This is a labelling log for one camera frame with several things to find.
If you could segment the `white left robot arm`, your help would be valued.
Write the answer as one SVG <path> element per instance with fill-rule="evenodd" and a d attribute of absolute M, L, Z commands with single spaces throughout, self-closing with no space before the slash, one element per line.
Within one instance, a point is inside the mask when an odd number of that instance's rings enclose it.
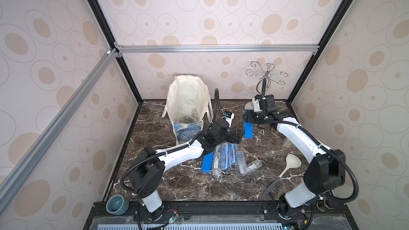
<path fill-rule="evenodd" d="M 146 147 L 123 173 L 120 185 L 133 193 L 148 212 L 155 213 L 163 207 L 157 189 L 166 171 L 207 155 L 225 142 L 239 144 L 243 135 L 243 130 L 233 130 L 227 120 L 217 119 L 183 144 L 164 150 Z"/>

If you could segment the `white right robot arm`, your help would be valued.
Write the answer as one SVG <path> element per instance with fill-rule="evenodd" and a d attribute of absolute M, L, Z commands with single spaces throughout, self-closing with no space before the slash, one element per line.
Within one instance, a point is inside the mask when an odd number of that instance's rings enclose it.
<path fill-rule="evenodd" d="M 279 110 L 273 95 L 256 95 L 252 99 L 252 110 L 243 119 L 255 125 L 270 125 L 283 134 L 306 158 L 309 166 L 302 182 L 284 195 L 284 204 L 297 208 L 345 184 L 345 155 L 333 150 L 339 159 L 334 158 L 330 148 L 310 134 L 294 116 L 286 110 Z"/>

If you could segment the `Starry Night canvas tote bag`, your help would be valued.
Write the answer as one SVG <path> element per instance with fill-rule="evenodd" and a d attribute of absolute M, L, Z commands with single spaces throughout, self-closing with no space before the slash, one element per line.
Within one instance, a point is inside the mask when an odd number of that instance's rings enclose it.
<path fill-rule="evenodd" d="M 193 124 L 180 123 L 180 115 L 189 110 L 197 111 L 198 121 Z M 192 75 L 176 76 L 170 84 L 162 117 L 168 117 L 171 122 L 176 144 L 191 140 L 203 130 L 204 116 L 212 122 L 213 109 L 207 85 L 200 77 Z"/>

